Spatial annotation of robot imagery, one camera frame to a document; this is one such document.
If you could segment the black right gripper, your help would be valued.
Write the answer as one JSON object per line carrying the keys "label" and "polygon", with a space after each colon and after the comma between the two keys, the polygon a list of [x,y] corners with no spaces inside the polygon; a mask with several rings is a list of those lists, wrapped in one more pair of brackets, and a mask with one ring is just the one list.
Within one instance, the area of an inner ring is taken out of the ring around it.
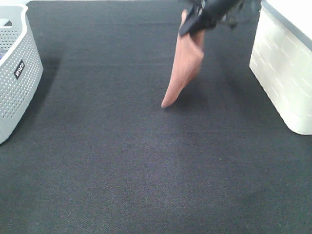
{"label": "black right gripper", "polygon": [[238,12],[241,11],[244,4],[243,0],[190,0],[189,2],[193,5],[193,9],[179,29],[181,37],[214,28],[219,22],[236,27],[238,19],[236,16],[230,16],[230,12],[236,7]]}

